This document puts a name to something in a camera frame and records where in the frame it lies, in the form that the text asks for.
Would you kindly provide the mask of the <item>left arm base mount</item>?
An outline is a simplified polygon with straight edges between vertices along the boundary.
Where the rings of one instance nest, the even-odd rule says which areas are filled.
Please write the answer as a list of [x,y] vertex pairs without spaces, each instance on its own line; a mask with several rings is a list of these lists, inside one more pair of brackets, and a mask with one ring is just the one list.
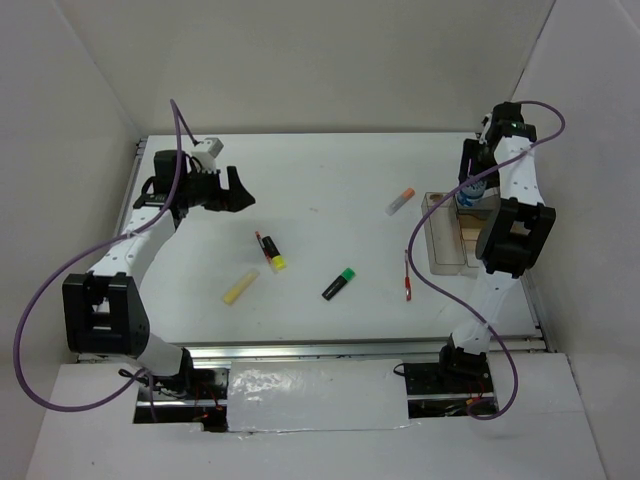
[[177,375],[138,380],[134,424],[195,424],[204,431],[228,430],[228,368],[196,368],[187,352]]

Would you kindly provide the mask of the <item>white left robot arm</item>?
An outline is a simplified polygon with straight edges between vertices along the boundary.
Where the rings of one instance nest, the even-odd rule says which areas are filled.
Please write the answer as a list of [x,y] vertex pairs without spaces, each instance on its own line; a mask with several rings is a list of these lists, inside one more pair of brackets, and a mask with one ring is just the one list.
[[62,285],[70,350],[133,359],[176,399],[189,397],[207,376],[195,370],[186,349],[152,333],[139,287],[190,209],[236,213],[254,204],[236,167],[227,167],[228,185],[221,185],[215,160],[222,148],[220,139],[209,137],[188,154],[156,152],[154,174],[133,203],[123,240]]

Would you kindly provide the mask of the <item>red gel pen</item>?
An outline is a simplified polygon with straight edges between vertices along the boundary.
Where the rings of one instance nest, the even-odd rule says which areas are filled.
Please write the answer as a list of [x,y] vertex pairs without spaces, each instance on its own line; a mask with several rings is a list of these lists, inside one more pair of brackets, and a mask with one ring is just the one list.
[[407,302],[412,299],[412,286],[410,279],[410,267],[409,267],[409,259],[408,259],[408,250],[404,251],[404,288],[405,288],[405,300]]

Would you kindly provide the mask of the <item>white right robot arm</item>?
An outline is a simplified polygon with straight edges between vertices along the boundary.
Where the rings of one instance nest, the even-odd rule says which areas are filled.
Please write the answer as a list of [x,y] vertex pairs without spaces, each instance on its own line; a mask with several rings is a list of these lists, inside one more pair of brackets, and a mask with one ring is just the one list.
[[499,191],[475,244],[479,273],[468,304],[471,319],[459,325],[439,354],[436,379],[448,392],[481,377],[499,313],[509,290],[536,263],[556,220],[537,185],[536,127],[528,124],[520,102],[503,102],[483,120],[475,140],[466,140],[460,184],[479,180],[456,193],[458,207],[474,207],[489,188]]

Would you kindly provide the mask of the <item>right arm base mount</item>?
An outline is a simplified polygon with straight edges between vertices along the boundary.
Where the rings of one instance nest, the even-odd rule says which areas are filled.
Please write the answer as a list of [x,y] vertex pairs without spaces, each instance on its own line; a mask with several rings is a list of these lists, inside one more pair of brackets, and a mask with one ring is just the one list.
[[404,379],[411,419],[498,412],[486,353],[468,354],[447,344],[437,362],[403,362],[392,372]]

